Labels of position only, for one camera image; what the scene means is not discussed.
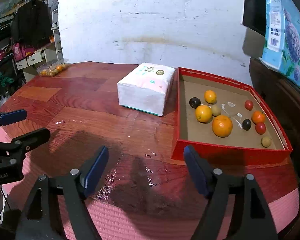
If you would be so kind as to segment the green-brown longan fruit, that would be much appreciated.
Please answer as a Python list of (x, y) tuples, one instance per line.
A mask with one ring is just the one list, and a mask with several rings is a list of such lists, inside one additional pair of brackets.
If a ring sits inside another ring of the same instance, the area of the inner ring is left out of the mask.
[(264, 147), (264, 148), (268, 148), (271, 146), (272, 144), (272, 138), (269, 137), (269, 136), (264, 136), (261, 138), (261, 145)]
[(219, 107), (218, 105), (212, 105), (211, 106), (211, 112), (213, 116), (219, 116), (221, 115), (221, 107)]

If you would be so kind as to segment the red cherry tomato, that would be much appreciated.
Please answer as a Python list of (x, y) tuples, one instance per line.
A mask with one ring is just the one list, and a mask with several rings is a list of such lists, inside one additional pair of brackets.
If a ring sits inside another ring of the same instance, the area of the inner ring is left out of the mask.
[(255, 125), (255, 130), (258, 134), (263, 135), (266, 132), (266, 125), (263, 122), (258, 122)]
[(245, 108), (249, 111), (251, 111), (254, 107), (254, 104), (251, 100), (246, 100), (245, 101)]

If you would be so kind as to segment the dark black plum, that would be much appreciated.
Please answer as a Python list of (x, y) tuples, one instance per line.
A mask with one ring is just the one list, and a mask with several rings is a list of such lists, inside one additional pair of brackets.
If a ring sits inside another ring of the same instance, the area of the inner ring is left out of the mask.
[(251, 120), (249, 120), (249, 119), (243, 120), (243, 122), (242, 122), (242, 128), (243, 128), (245, 131), (249, 131), (249, 130), (251, 129), (251, 126), (252, 126)]
[(201, 100), (199, 98), (197, 98), (197, 97), (190, 98), (189, 105), (192, 108), (196, 109), (198, 106), (201, 105)]

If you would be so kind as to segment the large orange tangerine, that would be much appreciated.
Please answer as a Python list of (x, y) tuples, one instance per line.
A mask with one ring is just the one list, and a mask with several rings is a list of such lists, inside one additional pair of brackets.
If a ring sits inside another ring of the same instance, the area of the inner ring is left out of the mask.
[(213, 133), (221, 138), (228, 137), (233, 130), (233, 123), (229, 117), (225, 115), (215, 116), (212, 121)]

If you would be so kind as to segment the small orange kumquat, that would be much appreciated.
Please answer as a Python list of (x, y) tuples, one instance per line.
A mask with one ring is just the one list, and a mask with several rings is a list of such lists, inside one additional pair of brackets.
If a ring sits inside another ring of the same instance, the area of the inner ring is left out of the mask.
[(266, 115), (261, 111), (254, 111), (251, 120), (254, 124), (257, 124), (259, 122), (264, 123), (266, 120)]

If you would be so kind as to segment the yellow-orange citrus fruit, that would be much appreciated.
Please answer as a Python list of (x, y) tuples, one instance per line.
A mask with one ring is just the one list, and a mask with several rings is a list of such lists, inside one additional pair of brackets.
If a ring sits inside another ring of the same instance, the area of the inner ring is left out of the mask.
[(209, 106), (200, 105), (195, 110), (195, 117), (201, 123), (207, 123), (212, 118), (212, 111)]

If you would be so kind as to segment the small orange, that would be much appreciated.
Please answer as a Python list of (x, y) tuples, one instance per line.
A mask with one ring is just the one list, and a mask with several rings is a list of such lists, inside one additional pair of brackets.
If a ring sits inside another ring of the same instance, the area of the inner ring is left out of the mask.
[(204, 93), (204, 100), (209, 104), (215, 104), (217, 102), (216, 93), (213, 90), (206, 90)]

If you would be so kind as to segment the white drawer cabinet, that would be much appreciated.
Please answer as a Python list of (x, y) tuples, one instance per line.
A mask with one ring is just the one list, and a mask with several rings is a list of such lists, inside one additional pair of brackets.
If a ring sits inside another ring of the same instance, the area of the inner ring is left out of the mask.
[(25, 59), (17, 61), (15, 66), (17, 70), (20, 70), (25, 77), (25, 82), (30, 81), (38, 72), (37, 68), (49, 61), (57, 59), (57, 52), (54, 45), (49, 47), (42, 47), (35, 51), (32, 55), (29, 55)]

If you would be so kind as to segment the clear plastic fruit container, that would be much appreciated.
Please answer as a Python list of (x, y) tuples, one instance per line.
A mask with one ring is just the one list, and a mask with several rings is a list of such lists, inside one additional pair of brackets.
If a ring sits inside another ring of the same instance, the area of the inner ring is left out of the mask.
[(70, 65), (63, 59), (54, 59), (37, 68), (37, 73), (40, 76), (54, 77), (63, 70), (66, 70)]

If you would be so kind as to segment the red cardboard tray box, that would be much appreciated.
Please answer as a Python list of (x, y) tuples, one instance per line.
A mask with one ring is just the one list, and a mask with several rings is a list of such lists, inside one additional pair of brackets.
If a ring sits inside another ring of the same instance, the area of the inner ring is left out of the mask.
[(225, 77), (179, 68), (171, 158), (191, 145), (213, 164), (281, 163), (292, 146), (255, 89)]

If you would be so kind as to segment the white shelving unit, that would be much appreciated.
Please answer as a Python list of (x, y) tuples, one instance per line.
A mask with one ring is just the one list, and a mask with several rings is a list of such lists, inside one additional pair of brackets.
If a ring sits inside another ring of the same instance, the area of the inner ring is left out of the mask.
[(58, 20), (58, 0), (52, 0), (51, 4), (51, 17), (52, 17), (52, 25), (51, 30), (53, 32), (55, 51), (57, 54), (57, 59), (63, 59), (62, 54), (62, 45), (60, 39), (60, 31), (59, 31), (59, 20)]

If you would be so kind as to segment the white tissue pack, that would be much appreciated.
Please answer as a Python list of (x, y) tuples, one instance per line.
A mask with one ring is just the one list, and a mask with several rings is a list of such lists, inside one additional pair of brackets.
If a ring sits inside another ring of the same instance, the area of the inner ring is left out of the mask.
[(117, 83), (119, 105), (163, 116), (175, 68), (143, 62)]

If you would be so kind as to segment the blue floral tissue package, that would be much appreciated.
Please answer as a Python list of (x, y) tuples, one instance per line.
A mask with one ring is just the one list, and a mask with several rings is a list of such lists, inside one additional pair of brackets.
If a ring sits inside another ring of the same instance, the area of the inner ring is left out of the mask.
[(300, 12), (292, 0), (266, 0), (261, 61), (300, 88)]

